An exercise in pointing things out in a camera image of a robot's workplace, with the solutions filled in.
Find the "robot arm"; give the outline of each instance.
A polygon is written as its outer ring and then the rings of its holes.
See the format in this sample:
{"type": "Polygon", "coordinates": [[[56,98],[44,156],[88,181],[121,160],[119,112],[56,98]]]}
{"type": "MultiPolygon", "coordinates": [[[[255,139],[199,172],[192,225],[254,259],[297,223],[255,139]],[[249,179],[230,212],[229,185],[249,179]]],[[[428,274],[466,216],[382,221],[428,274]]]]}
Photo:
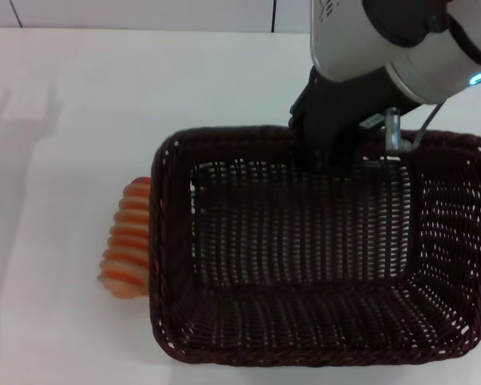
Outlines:
{"type": "Polygon", "coordinates": [[[438,104],[481,74],[481,0],[312,0],[311,9],[313,63],[331,81],[386,67],[412,100],[438,104]]]}
{"type": "Polygon", "coordinates": [[[325,162],[400,116],[481,83],[481,0],[311,0],[309,84],[290,124],[325,162]]]}

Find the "dark brown basket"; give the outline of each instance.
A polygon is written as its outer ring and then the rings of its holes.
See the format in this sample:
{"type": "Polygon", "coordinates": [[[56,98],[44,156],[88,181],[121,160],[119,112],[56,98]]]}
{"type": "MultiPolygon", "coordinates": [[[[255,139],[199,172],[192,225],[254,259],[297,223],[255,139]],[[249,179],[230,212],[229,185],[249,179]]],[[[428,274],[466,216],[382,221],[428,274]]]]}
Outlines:
{"type": "Polygon", "coordinates": [[[481,138],[428,132],[351,175],[293,162],[289,129],[179,132],[157,152],[153,332],[233,366],[427,363],[481,340],[481,138]]]}

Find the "black cable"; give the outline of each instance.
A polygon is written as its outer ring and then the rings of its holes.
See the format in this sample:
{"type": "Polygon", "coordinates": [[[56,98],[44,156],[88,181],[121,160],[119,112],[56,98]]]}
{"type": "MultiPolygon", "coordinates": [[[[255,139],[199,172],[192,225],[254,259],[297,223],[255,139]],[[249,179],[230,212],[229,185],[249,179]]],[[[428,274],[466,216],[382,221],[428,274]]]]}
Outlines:
{"type": "Polygon", "coordinates": [[[277,0],[273,0],[273,20],[271,22],[271,33],[274,33],[274,26],[276,25],[276,6],[277,0]]]}
{"type": "Polygon", "coordinates": [[[10,7],[13,9],[14,16],[16,16],[16,21],[18,22],[20,28],[23,28],[22,21],[19,19],[18,12],[16,12],[16,8],[14,8],[13,0],[9,0],[10,7]]]}
{"type": "Polygon", "coordinates": [[[414,145],[413,145],[414,150],[420,145],[420,141],[422,140],[422,137],[424,136],[424,132],[426,132],[426,129],[430,125],[431,121],[435,118],[436,114],[439,113],[440,108],[442,108],[444,103],[437,104],[435,109],[427,117],[427,119],[424,122],[424,124],[422,125],[422,127],[420,127],[420,130],[418,130],[417,135],[415,136],[415,140],[414,140],[414,145]]]}

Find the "orange spiral food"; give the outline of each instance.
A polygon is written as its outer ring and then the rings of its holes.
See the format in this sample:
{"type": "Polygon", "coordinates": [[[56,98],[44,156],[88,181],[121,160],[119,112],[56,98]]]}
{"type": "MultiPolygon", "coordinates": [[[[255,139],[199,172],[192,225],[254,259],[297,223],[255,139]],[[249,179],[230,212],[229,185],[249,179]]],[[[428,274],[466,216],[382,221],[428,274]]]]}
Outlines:
{"type": "Polygon", "coordinates": [[[148,295],[148,220],[151,181],[137,178],[123,191],[98,279],[117,298],[148,295]]]}

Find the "metal rod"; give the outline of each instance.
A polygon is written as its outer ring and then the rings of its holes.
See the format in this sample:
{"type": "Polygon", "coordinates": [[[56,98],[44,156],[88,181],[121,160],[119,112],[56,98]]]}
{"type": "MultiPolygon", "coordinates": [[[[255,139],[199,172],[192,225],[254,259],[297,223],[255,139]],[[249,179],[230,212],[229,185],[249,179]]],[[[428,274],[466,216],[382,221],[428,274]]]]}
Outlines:
{"type": "Polygon", "coordinates": [[[399,152],[401,144],[401,113],[398,108],[392,107],[385,111],[385,138],[386,152],[399,152]]]}

